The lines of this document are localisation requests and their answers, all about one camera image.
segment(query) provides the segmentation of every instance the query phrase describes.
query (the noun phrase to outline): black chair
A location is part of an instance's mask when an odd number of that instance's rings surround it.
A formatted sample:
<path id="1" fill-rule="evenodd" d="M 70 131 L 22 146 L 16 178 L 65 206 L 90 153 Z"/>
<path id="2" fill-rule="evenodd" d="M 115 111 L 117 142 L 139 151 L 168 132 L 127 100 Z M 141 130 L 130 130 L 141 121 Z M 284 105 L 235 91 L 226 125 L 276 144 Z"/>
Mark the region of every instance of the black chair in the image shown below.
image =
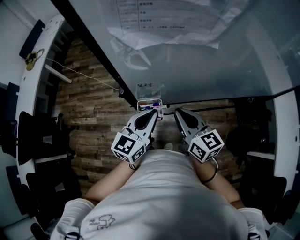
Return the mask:
<path id="1" fill-rule="evenodd" d="M 30 230 L 36 240 L 49 240 L 50 239 L 50 236 L 45 234 L 43 229 L 37 223 L 32 224 L 30 227 Z"/>
<path id="2" fill-rule="evenodd" d="M 276 212 L 286 188 L 284 177 L 273 176 L 273 164 L 274 161 L 269 159 L 252 159 L 246 166 L 239 188 L 245 207 L 260 209 L 269 224 L 283 223 Z"/>
<path id="3" fill-rule="evenodd" d="M 19 134 L 17 136 L 17 121 L 6 121 L 2 130 L 1 145 L 5 153 L 16 157 L 18 146 L 19 164 L 24 164 L 30 159 L 48 158 L 69 152 L 71 158 L 75 155 L 69 146 L 69 133 L 78 129 L 78 126 L 67 128 L 63 123 L 63 115 L 56 118 L 47 114 L 38 114 L 33 117 L 26 112 L 21 112 L 19 117 Z M 52 143 L 45 142 L 44 138 L 52 136 Z"/>
<path id="4" fill-rule="evenodd" d="M 0 145 L 2 151 L 16 157 L 16 136 L 18 123 L 16 120 L 5 121 L 2 124 Z"/>
<path id="5" fill-rule="evenodd" d="M 28 173 L 26 180 L 31 198 L 30 216 L 35 216 L 43 230 L 53 220 L 60 218 L 65 204 L 82 194 L 77 175 L 71 169 L 70 160 L 46 162 L 37 166 L 36 173 Z"/>

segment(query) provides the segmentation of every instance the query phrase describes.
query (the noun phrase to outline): small container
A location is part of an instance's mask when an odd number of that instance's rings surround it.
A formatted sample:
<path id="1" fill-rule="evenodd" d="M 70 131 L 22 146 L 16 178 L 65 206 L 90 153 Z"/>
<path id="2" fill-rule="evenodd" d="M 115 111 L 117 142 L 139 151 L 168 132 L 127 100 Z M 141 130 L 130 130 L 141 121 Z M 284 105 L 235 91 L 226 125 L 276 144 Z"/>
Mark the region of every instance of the small container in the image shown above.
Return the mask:
<path id="1" fill-rule="evenodd" d="M 147 99 L 147 100 L 140 100 L 137 102 L 137 111 L 140 112 L 140 111 L 143 111 L 143 110 L 146 110 L 147 108 L 149 109 L 153 109 L 153 106 L 149 106 L 149 105 L 157 105 L 159 104 L 159 106 L 162 106 L 163 105 L 163 101 L 160 99 L 160 98 L 156 98 L 156 99 Z M 163 116 L 164 115 L 164 110 L 163 109 L 158 109 L 158 114 L 160 116 Z"/>

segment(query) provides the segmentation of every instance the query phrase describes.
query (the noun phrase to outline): shirt logo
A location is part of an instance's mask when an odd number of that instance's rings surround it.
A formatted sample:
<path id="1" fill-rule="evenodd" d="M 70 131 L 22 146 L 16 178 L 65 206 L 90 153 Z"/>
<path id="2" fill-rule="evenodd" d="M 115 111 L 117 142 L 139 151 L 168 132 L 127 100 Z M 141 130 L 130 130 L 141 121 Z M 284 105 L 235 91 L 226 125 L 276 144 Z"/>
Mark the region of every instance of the shirt logo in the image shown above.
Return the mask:
<path id="1" fill-rule="evenodd" d="M 97 225 L 97 230 L 102 230 L 108 228 L 115 220 L 112 214 L 105 214 L 99 217 L 97 222 L 95 219 L 91 219 L 89 226 Z"/>

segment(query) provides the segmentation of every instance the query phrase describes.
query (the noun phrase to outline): brown wood panel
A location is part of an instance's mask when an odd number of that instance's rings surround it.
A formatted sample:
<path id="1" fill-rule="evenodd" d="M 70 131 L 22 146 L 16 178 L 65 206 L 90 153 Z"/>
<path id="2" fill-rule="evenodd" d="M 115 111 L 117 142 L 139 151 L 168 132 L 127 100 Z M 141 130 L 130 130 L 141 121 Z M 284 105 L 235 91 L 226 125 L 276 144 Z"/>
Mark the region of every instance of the brown wood panel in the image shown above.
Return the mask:
<path id="1" fill-rule="evenodd" d="M 73 40 L 65 65 L 118 88 L 115 80 L 79 38 Z M 122 130 L 135 110 L 118 97 L 117 90 L 68 69 L 62 72 L 73 82 L 60 82 L 55 108 L 64 114 L 68 125 L 79 126 L 79 130 L 74 130 L 70 135 L 70 146 L 77 153 L 72 160 L 72 168 L 78 175 L 82 193 L 85 194 L 93 183 L 120 162 L 110 147 L 116 133 Z M 166 111 L 173 112 L 177 107 L 194 110 L 231 105 L 233 103 L 229 100 L 206 101 L 171 105 Z M 237 126 L 234 108 L 197 113 L 205 123 L 217 129 L 224 141 L 228 132 Z M 157 122 L 152 136 L 155 138 L 153 146 L 156 149 L 163 148 L 167 142 L 172 142 L 174 149 L 178 149 L 182 140 L 173 115 L 167 115 L 163 121 Z M 226 147 L 221 150 L 217 159 L 220 173 L 228 180 L 241 178 L 244 166 L 238 169 L 236 158 Z"/>

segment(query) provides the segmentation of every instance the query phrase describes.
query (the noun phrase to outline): cable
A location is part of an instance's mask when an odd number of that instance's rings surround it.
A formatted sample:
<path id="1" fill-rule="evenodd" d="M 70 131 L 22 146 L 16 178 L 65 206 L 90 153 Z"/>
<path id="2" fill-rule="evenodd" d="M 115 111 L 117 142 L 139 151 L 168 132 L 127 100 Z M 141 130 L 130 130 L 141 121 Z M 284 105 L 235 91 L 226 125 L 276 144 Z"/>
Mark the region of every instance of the cable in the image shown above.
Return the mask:
<path id="1" fill-rule="evenodd" d="M 141 138 L 138 134 L 132 132 L 132 130 L 131 130 L 129 127 L 124 126 L 123 129 L 122 129 L 122 131 L 123 131 L 124 129 L 128 129 L 129 132 L 130 132 L 131 134 L 135 134 L 135 135 L 137 136 L 137 140 L 143 141 L 142 138 Z"/>
<path id="2" fill-rule="evenodd" d="M 216 159 L 215 159 L 214 157 L 212 158 L 212 160 L 214 160 L 214 161 L 215 161 L 215 163 L 216 163 L 216 165 L 217 165 L 217 171 L 218 171 L 218 169 L 219 169 L 218 162 L 216 161 Z"/>
<path id="3" fill-rule="evenodd" d="M 58 63 L 59 65 L 61 65 L 59 62 L 54 61 L 53 59 L 50 59 L 50 58 L 48 58 L 48 57 L 44 57 L 44 58 L 47 58 L 48 60 L 51 60 L 51 61 L 56 62 L 56 63 Z M 68 67 L 66 67 L 66 66 L 64 66 L 64 65 L 61 65 L 61 66 L 62 66 L 63 68 L 67 68 L 67 69 L 69 69 L 69 70 L 71 70 L 71 71 L 73 71 L 73 72 L 76 72 L 75 70 L 70 69 L 70 68 L 68 68 Z M 97 79 L 97 78 L 94 78 L 94 77 L 88 77 L 87 75 L 84 75 L 83 73 L 78 73 L 78 74 L 81 74 L 81 75 L 83 75 L 83 76 L 85 76 L 85 77 L 87 77 L 87 78 L 95 79 L 95 80 L 97 80 L 98 82 L 103 83 L 103 84 L 105 84 L 105 85 L 107 85 L 107 86 L 109 86 L 109 87 L 111 87 L 111 88 L 113 88 L 113 89 L 119 90 L 119 89 L 117 89 L 117 88 L 112 87 L 111 85 L 108 85 L 108 84 L 106 84 L 106 83 L 100 81 L 100 80 Z"/>

